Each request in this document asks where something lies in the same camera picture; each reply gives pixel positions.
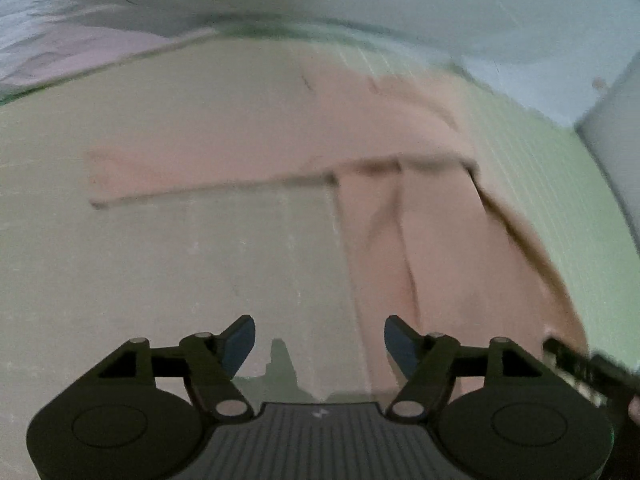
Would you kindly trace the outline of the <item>beige long-sleeve shirt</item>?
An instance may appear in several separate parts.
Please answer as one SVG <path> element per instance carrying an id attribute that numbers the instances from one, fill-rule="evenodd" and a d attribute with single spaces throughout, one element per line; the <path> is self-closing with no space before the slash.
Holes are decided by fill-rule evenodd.
<path id="1" fill-rule="evenodd" d="M 193 117 L 146 126 L 86 154 L 96 206 L 231 183 L 336 184 L 371 386 L 399 385 L 382 343 L 398 314 L 480 346 L 541 356 L 555 336 L 588 347 L 559 272 L 530 226 L 485 183 L 454 77 L 370 76 L 289 62 L 280 84 L 231 84 Z"/>

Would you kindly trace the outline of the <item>green grid bed sheet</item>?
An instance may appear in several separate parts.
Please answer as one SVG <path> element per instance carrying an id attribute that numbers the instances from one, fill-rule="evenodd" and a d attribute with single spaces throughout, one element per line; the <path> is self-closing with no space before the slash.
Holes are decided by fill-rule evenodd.
<path id="1" fill-rule="evenodd" d="M 331 182 L 90 205 L 84 155 L 204 125 L 221 100 L 294 93 L 293 65 L 370 76 L 452 69 L 434 53 L 303 30 L 204 39 L 1 109 L 1 474 L 35 477 L 29 421 L 129 338 L 173 346 L 253 315 L 238 383 L 253 403 L 378 396 L 358 330 Z"/>

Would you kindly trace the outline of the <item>light blue carrot-print pillow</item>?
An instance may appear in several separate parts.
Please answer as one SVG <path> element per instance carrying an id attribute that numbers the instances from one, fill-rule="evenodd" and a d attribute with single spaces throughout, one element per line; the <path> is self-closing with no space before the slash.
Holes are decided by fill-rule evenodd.
<path id="1" fill-rule="evenodd" d="M 425 44 L 559 122 L 584 116 L 639 51 L 639 0 L 105 0 L 204 18 L 345 24 Z"/>

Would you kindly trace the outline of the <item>light blue quilt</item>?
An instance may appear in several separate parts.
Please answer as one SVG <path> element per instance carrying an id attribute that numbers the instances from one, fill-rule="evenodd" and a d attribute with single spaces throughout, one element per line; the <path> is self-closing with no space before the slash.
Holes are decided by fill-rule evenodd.
<path id="1" fill-rule="evenodd" d="M 209 33 L 202 16 L 136 0 L 1 0 L 1 99 Z"/>

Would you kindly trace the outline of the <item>white bed frame edge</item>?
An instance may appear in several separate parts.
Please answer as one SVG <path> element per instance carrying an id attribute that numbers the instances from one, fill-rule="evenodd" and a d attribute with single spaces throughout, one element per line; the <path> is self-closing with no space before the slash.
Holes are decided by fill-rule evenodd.
<path id="1" fill-rule="evenodd" d="M 597 161 L 639 245 L 639 55 L 578 124 L 582 142 Z"/>

